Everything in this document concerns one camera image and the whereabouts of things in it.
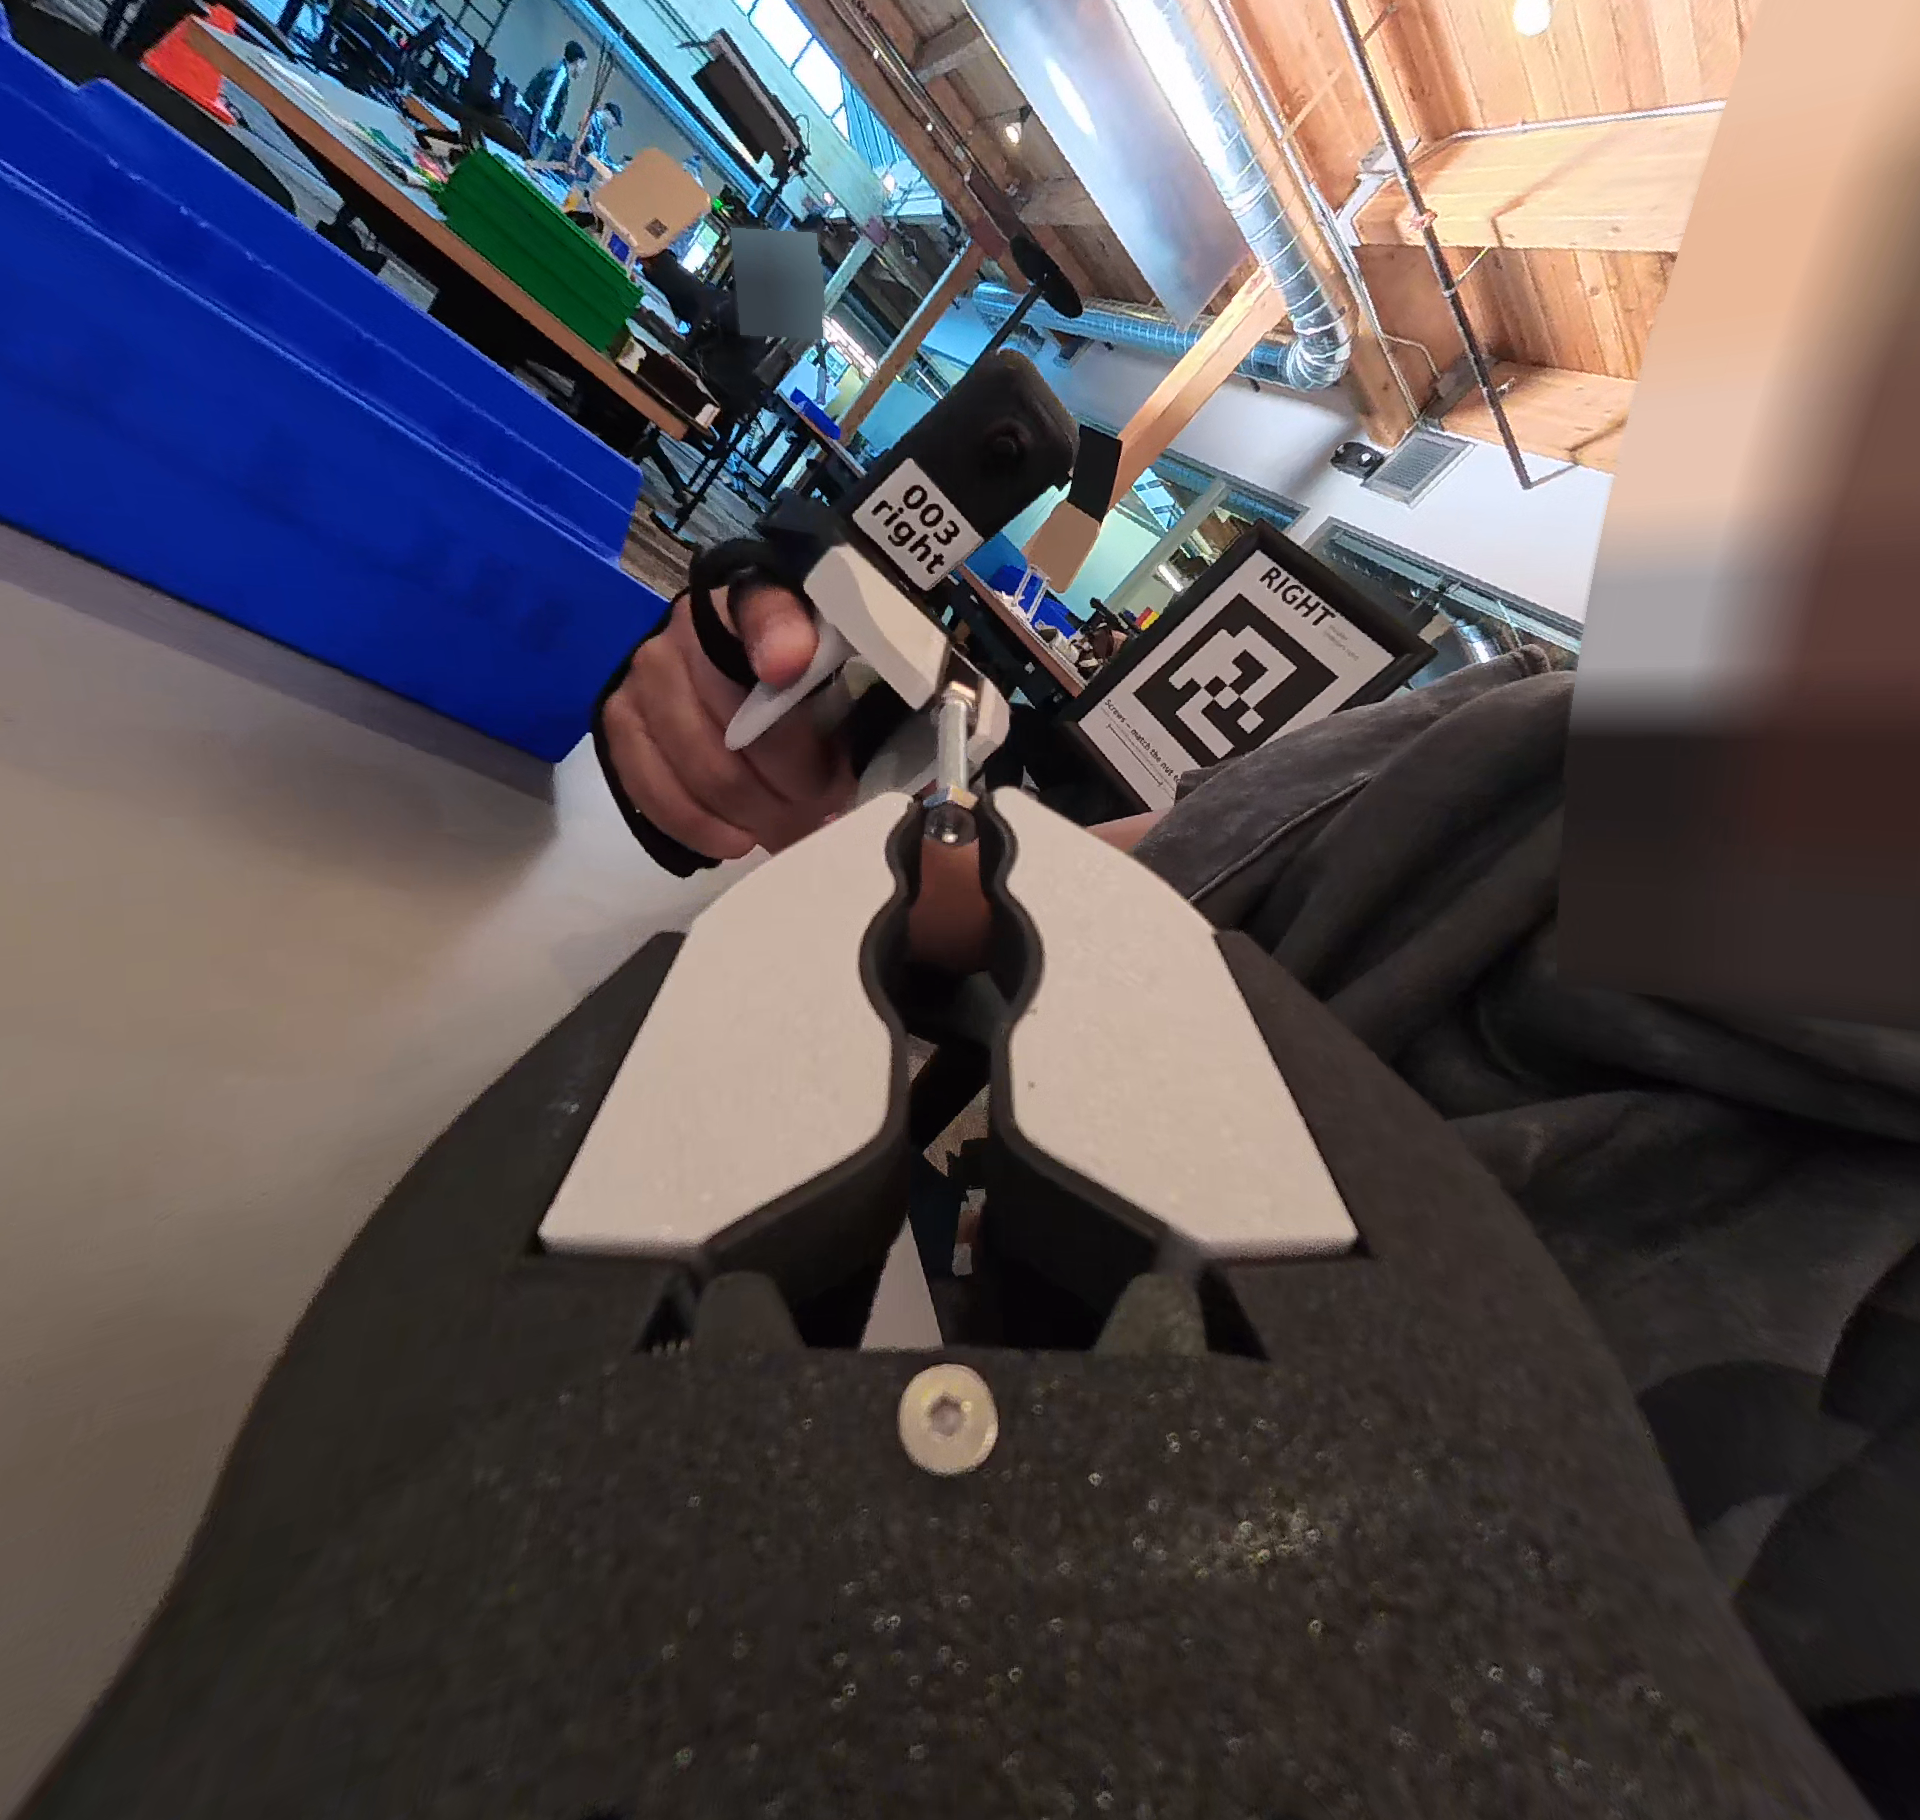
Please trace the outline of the blue plastic bin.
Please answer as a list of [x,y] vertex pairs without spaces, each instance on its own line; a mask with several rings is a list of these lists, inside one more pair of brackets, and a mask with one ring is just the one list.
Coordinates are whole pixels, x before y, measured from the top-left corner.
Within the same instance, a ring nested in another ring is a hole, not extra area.
[[663,617],[635,467],[109,80],[4,42],[25,598],[542,792]]

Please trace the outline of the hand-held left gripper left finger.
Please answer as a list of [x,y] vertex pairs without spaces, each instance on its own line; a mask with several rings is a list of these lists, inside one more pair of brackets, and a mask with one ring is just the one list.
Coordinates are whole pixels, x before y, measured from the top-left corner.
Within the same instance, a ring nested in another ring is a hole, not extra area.
[[886,792],[714,900],[574,1153],[538,1243],[644,1259],[788,1307],[876,1276],[864,1348],[923,1348],[898,969],[923,807]]

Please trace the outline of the framed marker poster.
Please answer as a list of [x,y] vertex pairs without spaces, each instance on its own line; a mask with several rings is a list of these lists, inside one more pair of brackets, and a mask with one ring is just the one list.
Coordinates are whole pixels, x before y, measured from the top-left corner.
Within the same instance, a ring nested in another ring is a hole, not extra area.
[[1375,703],[1431,660],[1400,611],[1256,523],[1061,709],[1061,728],[1140,809],[1164,809],[1188,776]]

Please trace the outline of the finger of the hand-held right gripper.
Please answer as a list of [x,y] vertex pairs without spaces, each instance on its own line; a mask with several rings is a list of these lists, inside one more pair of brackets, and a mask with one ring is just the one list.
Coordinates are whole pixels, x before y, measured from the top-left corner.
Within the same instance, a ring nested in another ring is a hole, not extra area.
[[872,673],[864,697],[889,691],[905,715],[940,698],[947,631],[859,548],[829,543],[797,590],[814,614],[814,656],[798,682],[755,686],[725,728],[729,752],[749,752],[798,707],[814,707],[819,721],[839,725],[852,703],[825,703],[825,691],[848,691],[854,662]]
[[854,703],[854,804],[868,804],[889,792],[924,797],[933,789],[933,707],[940,703],[951,682],[975,687],[968,766],[976,792],[989,757],[1005,741],[1009,707],[1004,691],[984,676],[945,676],[930,703],[905,703],[889,686],[872,686]]

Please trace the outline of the black floor lamp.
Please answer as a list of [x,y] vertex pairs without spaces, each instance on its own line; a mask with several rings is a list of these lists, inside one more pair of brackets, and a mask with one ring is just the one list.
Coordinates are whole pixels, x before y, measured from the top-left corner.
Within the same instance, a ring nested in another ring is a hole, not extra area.
[[903,369],[903,386],[930,398],[947,396],[976,359],[1004,344],[1014,350],[1040,349],[1049,332],[1083,332],[1081,317],[1083,301],[1068,274],[1034,234],[1016,234],[1004,252],[1004,268],[976,269],[975,285],[924,332]]

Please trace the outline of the person's right forearm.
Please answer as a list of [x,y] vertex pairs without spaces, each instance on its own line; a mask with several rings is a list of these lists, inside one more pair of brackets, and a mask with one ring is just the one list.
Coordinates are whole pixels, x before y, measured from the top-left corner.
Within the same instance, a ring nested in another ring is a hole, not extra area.
[[[1068,931],[1077,935],[1083,930],[1083,939],[1092,939],[1097,914],[1120,914],[1131,892],[1120,876],[1140,874],[1131,851],[1161,821],[1164,809],[1083,829],[1083,840],[1077,840],[1058,866],[1044,871],[1037,911],[1040,939],[1056,935],[1056,914],[1067,914],[1068,903],[1077,908]],[[984,888],[981,846],[951,846],[924,836],[918,897],[905,911],[905,950],[915,964],[955,982],[989,969],[996,922],[998,903]]]

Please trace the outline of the orange traffic cone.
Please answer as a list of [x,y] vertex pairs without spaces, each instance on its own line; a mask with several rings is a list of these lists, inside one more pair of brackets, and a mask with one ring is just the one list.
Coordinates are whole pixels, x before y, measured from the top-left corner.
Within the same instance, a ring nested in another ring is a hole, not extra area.
[[[242,26],[242,4],[246,0],[198,0],[198,17],[211,29],[238,33]],[[224,125],[238,125],[238,111],[225,102],[225,79],[211,59],[191,48],[185,29],[171,29],[148,54],[145,72],[157,74],[162,84],[191,100],[199,111],[206,111]]]

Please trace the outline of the green plastic crate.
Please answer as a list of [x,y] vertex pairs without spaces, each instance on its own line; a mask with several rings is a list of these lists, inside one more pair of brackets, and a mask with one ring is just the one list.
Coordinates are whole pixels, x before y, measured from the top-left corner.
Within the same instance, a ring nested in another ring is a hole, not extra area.
[[511,153],[478,148],[429,191],[446,225],[597,350],[619,350],[635,281]]

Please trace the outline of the person's right hand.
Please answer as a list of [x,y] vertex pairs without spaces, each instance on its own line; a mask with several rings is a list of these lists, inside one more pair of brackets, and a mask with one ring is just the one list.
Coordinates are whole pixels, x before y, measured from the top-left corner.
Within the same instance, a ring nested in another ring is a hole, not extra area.
[[819,652],[808,603],[766,580],[680,593],[606,682],[592,746],[630,832],[674,874],[781,855],[854,798],[839,728],[811,703],[729,746],[755,686],[792,687]]

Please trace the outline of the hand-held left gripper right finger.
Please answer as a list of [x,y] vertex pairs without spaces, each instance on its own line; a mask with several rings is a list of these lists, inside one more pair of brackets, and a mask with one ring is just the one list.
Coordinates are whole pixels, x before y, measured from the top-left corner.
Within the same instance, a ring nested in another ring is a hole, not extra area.
[[1037,798],[981,804],[991,908],[981,1334],[1097,1348],[1169,1279],[1197,1348],[1258,1348],[1236,1276],[1361,1259],[1361,1227],[1221,931]]

